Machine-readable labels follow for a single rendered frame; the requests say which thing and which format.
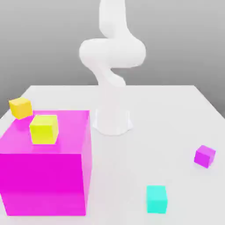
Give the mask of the small lime-yellow cube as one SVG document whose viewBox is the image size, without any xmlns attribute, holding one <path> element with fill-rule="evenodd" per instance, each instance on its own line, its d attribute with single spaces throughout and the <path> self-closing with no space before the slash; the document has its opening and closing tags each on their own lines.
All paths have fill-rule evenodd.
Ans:
<svg viewBox="0 0 225 225">
<path fill-rule="evenodd" d="M 57 115 L 35 115 L 29 125 L 32 143 L 35 145 L 53 145 L 59 130 Z"/>
</svg>

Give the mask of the small cyan cube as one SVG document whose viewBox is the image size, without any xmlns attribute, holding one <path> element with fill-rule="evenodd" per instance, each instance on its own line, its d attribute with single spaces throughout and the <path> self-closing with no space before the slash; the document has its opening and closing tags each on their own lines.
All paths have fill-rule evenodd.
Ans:
<svg viewBox="0 0 225 225">
<path fill-rule="evenodd" d="M 148 185 L 146 188 L 147 213 L 165 214 L 167 211 L 167 192 L 163 185 Z"/>
</svg>

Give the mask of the large magenta box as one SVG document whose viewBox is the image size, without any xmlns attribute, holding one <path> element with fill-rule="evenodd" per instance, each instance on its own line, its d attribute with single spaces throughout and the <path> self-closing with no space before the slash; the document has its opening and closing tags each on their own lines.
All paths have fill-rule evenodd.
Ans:
<svg viewBox="0 0 225 225">
<path fill-rule="evenodd" d="M 28 117 L 0 137 L 0 195 L 9 216 L 84 216 L 92 171 L 90 112 L 36 110 L 56 115 L 53 145 L 34 145 Z"/>
</svg>

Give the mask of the small orange-yellow cube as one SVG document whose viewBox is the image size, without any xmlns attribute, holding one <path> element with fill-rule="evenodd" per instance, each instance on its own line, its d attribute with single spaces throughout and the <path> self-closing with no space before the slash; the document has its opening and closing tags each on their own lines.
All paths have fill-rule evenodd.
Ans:
<svg viewBox="0 0 225 225">
<path fill-rule="evenodd" d="M 12 115 L 18 120 L 33 115 L 32 105 L 29 99 L 19 97 L 9 100 L 9 106 Z"/>
</svg>

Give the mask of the small purple cube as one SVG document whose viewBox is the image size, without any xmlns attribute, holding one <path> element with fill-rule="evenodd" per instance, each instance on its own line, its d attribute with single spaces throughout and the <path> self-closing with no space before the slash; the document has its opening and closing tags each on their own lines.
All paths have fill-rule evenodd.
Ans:
<svg viewBox="0 0 225 225">
<path fill-rule="evenodd" d="M 208 168 L 214 161 L 216 151 L 205 145 L 201 145 L 195 153 L 194 162 L 204 168 Z"/>
</svg>

